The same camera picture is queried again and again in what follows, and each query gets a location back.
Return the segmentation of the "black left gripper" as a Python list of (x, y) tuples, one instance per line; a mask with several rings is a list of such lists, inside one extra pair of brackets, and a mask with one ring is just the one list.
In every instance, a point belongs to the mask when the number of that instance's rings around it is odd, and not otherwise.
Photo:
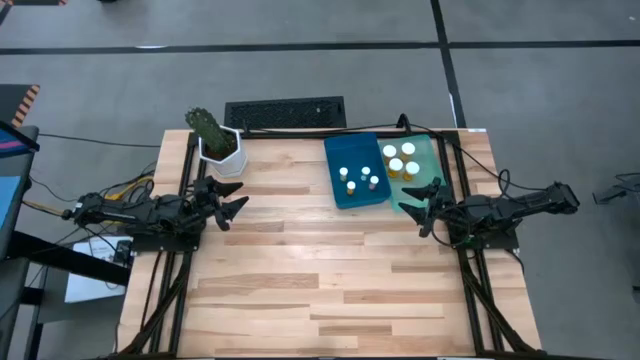
[(233, 219), (249, 201), (248, 196), (244, 196), (224, 203), (220, 198), (226, 198), (243, 187), (242, 182), (221, 183), (212, 176), (194, 182), (194, 207), (197, 212), (205, 218), (213, 216), (216, 224), (222, 231), (229, 231), (230, 219)]

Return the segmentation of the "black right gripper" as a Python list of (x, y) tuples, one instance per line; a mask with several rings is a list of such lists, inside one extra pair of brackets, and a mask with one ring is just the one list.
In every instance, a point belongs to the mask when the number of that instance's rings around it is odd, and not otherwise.
[(404, 187), (407, 195), (417, 200), (427, 200), (426, 209), (399, 202), (398, 206), (406, 212), (416, 224), (423, 224), (419, 232), (421, 237), (427, 237), (433, 230), (434, 223), (445, 210), (453, 205), (453, 192), (450, 186), (443, 184), (440, 177), (434, 177), (432, 182), (421, 188)]

